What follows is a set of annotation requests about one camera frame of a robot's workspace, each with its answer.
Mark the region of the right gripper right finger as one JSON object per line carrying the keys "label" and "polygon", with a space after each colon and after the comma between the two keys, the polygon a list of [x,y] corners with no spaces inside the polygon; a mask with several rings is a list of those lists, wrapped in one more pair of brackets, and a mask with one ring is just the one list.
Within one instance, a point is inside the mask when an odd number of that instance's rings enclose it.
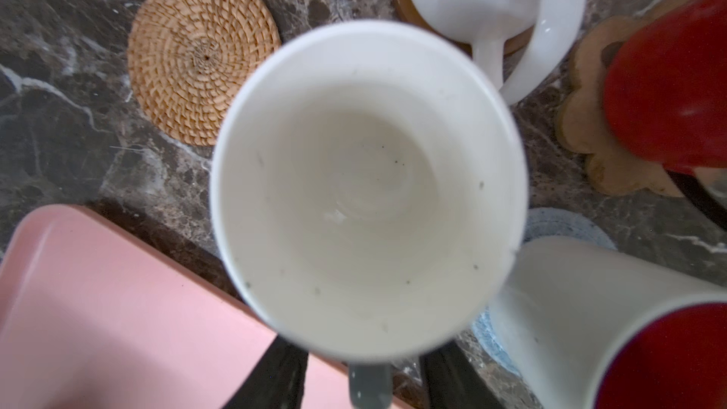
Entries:
{"label": "right gripper right finger", "polygon": [[454,341],[420,356],[429,407],[504,409]]}

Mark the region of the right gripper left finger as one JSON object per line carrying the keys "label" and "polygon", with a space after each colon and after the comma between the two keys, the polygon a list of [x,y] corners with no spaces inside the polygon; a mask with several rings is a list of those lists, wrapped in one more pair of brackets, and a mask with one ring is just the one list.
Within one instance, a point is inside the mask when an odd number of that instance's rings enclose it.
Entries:
{"label": "right gripper left finger", "polygon": [[306,350],[277,336],[223,408],[301,408],[308,361]]}

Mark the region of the white mug red inside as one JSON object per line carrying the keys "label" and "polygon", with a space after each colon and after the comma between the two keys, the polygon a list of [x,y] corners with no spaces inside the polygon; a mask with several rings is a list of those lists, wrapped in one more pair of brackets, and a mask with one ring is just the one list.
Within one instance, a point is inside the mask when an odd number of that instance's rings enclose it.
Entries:
{"label": "white mug red inside", "polygon": [[568,237],[522,246],[490,302],[495,336],[545,408],[593,408],[608,367],[658,319],[723,287]]}

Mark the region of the grey woven round coaster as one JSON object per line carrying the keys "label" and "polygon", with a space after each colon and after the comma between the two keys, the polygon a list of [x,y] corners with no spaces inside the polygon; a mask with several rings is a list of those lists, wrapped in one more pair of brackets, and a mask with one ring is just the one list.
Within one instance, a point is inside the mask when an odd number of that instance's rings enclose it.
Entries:
{"label": "grey woven round coaster", "polygon": [[[531,208],[528,210],[522,244],[544,237],[568,237],[617,250],[615,243],[604,230],[580,214],[559,208]],[[516,377],[521,376],[497,337],[490,308],[479,314],[471,324],[471,330],[482,349],[496,364]]]}

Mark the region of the white mug front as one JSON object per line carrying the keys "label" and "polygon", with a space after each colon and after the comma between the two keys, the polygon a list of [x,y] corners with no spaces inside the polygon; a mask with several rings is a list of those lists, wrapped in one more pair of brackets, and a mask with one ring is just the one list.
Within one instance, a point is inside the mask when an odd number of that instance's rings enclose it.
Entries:
{"label": "white mug front", "polygon": [[338,23],[278,49],[232,101],[213,155],[226,272],[276,336],[348,366],[355,408],[390,407],[392,363],[485,310],[526,210],[499,89],[401,23]]}

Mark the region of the brown paw shaped coaster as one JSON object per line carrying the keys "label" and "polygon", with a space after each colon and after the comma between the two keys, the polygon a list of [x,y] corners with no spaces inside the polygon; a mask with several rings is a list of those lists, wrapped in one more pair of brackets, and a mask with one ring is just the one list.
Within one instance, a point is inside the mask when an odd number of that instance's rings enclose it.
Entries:
{"label": "brown paw shaped coaster", "polygon": [[556,114],[560,145],[585,155],[591,186],[608,196],[626,196],[648,189],[664,197],[683,194],[658,164],[626,150],[613,135],[602,109],[602,87],[615,53],[637,30],[691,0],[663,0],[644,16],[612,16],[586,33],[570,55],[573,92]]}

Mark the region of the woven rattan round coaster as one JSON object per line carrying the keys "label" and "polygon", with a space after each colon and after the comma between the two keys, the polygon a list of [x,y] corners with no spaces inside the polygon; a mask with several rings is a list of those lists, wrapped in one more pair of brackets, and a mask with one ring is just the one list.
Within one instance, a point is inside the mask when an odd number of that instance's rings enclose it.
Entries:
{"label": "woven rattan round coaster", "polygon": [[280,45],[262,0],[145,0],[128,39],[130,84],[162,132],[213,146],[234,96]]}

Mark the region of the dark red mug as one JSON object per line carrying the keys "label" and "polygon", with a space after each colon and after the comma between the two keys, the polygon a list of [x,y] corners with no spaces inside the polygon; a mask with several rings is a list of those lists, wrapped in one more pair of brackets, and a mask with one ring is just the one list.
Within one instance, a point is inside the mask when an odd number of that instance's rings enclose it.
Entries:
{"label": "dark red mug", "polygon": [[726,167],[726,0],[693,0],[630,37],[608,69],[603,110],[627,150],[726,227],[725,206],[695,173]]}

